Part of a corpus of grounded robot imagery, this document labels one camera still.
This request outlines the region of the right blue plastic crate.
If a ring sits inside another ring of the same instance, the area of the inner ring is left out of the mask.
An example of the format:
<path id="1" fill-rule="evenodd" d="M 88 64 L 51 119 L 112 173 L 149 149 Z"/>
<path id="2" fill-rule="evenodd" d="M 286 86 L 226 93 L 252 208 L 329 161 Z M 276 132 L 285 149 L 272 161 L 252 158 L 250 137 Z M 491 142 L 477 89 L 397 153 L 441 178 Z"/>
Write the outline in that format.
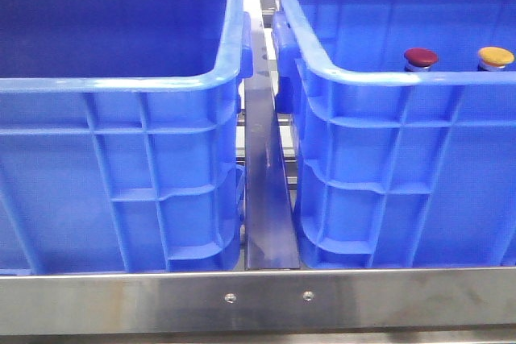
<path id="1" fill-rule="evenodd" d="M 515 0 L 281 0 L 293 215 L 311 268 L 512 266 Z M 439 61 L 405 71 L 404 52 Z"/>

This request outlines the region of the left rail screw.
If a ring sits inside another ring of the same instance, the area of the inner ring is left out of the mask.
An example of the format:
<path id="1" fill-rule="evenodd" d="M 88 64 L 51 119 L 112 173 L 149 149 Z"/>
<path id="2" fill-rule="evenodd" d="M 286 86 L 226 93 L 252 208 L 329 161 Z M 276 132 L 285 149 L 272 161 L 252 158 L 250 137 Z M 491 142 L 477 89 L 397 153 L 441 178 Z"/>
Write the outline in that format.
<path id="1" fill-rule="evenodd" d="M 234 293 L 228 293 L 225 295 L 224 300 L 229 304 L 233 304 L 236 302 L 236 295 Z"/>

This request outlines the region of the metal divider bar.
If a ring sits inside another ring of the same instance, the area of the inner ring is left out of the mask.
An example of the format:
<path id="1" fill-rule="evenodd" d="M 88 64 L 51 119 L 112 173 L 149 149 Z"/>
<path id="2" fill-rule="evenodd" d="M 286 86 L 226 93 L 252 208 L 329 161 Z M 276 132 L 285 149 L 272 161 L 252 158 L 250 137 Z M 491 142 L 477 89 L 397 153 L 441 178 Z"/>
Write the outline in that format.
<path id="1" fill-rule="evenodd" d="M 245 267 L 295 270 L 300 264 L 274 107 L 262 14 L 251 17 L 254 73 L 245 81 Z"/>

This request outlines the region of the rail screw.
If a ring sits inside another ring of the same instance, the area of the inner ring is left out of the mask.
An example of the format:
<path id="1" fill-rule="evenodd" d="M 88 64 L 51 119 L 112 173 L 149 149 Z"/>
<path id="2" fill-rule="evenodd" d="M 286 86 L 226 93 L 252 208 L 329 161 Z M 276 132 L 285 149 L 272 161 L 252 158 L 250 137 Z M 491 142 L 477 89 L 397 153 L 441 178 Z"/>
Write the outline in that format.
<path id="1" fill-rule="evenodd" d="M 224 300 L 229 304 L 233 304 L 236 302 L 236 295 L 234 293 L 228 293 L 225 295 Z"/>
<path id="2" fill-rule="evenodd" d="M 305 291 L 302 294 L 302 298 L 303 298 L 303 300 L 310 302 L 314 299 L 314 293 L 312 291 Z"/>

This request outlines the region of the left blue plastic crate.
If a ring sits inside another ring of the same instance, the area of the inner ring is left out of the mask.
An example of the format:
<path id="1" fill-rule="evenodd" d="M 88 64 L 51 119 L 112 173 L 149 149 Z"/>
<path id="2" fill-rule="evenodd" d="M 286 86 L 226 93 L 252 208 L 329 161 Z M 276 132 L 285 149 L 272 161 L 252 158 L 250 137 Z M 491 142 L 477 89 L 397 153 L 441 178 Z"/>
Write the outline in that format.
<path id="1" fill-rule="evenodd" d="M 1 273 L 239 259 L 243 0 L 1 0 Z"/>

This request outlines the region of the yellow mushroom push button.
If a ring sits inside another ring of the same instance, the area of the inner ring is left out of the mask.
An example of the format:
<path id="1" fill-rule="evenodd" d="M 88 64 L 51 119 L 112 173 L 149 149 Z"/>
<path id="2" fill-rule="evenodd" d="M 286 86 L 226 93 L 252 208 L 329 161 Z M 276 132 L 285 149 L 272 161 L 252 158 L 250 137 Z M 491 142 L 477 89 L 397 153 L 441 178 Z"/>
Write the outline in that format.
<path id="1" fill-rule="evenodd" d="M 477 70 L 482 72 L 500 72 L 515 61 L 515 55 L 506 48 L 488 46 L 477 52 L 479 63 Z"/>

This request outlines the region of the stainless steel front rail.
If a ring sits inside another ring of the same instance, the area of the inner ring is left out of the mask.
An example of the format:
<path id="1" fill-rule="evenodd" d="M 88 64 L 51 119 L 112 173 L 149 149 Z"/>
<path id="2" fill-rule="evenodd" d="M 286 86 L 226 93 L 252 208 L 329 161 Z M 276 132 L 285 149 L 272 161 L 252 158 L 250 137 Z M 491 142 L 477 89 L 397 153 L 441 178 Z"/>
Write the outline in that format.
<path id="1" fill-rule="evenodd" d="M 312 291 L 314 299 L 303 300 Z M 236 302 L 224 300 L 228 293 Z M 4 276 L 1 332 L 154 334 L 515 323 L 512 267 Z"/>

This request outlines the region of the red mushroom push button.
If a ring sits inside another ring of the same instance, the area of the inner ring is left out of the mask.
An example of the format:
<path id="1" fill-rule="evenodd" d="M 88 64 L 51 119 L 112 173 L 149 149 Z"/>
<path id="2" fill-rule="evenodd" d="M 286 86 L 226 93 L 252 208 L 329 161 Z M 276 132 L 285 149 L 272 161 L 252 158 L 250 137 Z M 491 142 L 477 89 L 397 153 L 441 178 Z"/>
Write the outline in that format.
<path id="1" fill-rule="evenodd" d="M 439 61 L 438 55 L 428 48 L 409 48 L 404 52 L 405 71 L 411 73 L 429 72 Z"/>

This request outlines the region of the right rail screw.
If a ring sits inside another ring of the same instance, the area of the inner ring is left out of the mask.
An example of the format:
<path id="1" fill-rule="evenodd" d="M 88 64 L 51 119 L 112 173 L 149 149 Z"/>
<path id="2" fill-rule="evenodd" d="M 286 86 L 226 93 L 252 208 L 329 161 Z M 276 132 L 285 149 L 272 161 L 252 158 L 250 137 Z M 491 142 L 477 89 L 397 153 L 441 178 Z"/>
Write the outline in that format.
<path id="1" fill-rule="evenodd" d="M 314 293 L 312 291 L 305 291 L 302 294 L 302 298 L 303 298 L 303 300 L 310 302 L 314 299 Z"/>

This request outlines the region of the blue plastic crate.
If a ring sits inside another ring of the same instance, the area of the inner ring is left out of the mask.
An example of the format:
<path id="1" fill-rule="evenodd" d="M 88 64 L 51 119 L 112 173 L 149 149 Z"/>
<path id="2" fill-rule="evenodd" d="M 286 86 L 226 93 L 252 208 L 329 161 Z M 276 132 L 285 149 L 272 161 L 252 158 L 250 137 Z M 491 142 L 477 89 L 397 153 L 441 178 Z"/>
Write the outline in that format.
<path id="1" fill-rule="evenodd" d="M 311 268 L 512 266 L 515 0 L 281 0 L 293 215 Z M 405 71 L 404 52 L 439 61 Z"/>
<path id="2" fill-rule="evenodd" d="M 1 0 L 1 273 L 239 259 L 243 0 Z"/>

